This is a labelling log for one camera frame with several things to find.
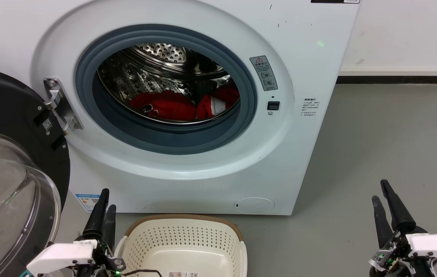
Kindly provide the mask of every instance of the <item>wall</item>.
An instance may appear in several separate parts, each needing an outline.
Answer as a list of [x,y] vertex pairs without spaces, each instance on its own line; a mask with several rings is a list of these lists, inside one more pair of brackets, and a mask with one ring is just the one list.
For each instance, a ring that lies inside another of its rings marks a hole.
[[340,75],[437,76],[437,1],[361,0]]

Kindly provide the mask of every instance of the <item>laundry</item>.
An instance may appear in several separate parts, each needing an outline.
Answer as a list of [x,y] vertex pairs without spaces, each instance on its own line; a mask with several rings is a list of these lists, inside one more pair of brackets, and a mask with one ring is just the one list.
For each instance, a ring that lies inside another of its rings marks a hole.
[[182,93],[175,93],[172,90],[161,93],[139,93],[129,102],[129,105],[149,116],[168,120],[184,121],[196,118],[194,104]]
[[220,86],[209,95],[205,95],[196,108],[196,118],[210,118],[232,107],[239,99],[236,84]]

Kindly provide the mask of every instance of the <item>door hinge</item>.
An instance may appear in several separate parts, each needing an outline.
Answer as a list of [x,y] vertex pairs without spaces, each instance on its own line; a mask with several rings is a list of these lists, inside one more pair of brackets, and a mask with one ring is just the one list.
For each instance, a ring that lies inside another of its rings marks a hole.
[[61,127],[63,133],[69,135],[73,129],[83,129],[75,110],[71,107],[68,98],[66,97],[61,82],[56,78],[44,79],[44,88],[50,96],[50,100],[44,102],[49,110],[53,111]]

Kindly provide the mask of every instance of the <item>brown basket rim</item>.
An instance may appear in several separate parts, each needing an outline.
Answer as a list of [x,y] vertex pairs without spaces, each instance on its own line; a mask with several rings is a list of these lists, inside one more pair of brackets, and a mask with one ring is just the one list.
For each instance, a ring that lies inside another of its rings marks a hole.
[[243,235],[241,234],[239,228],[237,228],[237,226],[234,223],[226,219],[219,219],[218,217],[209,216],[209,215],[199,215],[199,214],[155,214],[155,215],[145,216],[144,218],[133,223],[126,231],[125,236],[129,237],[132,231],[141,223],[151,220],[158,220],[158,219],[195,219],[195,220],[205,220],[205,221],[222,223],[229,226],[230,228],[232,228],[232,230],[234,230],[234,232],[236,232],[239,241],[241,242],[244,241]]

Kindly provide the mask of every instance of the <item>floor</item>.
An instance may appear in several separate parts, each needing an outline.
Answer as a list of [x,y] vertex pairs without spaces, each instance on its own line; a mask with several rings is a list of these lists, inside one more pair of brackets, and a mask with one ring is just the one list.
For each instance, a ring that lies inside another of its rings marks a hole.
[[[437,233],[437,85],[336,86],[293,214],[219,217],[243,233],[251,277],[368,276],[381,179]],[[142,216],[118,214],[116,241]],[[87,218],[69,195],[58,241]]]

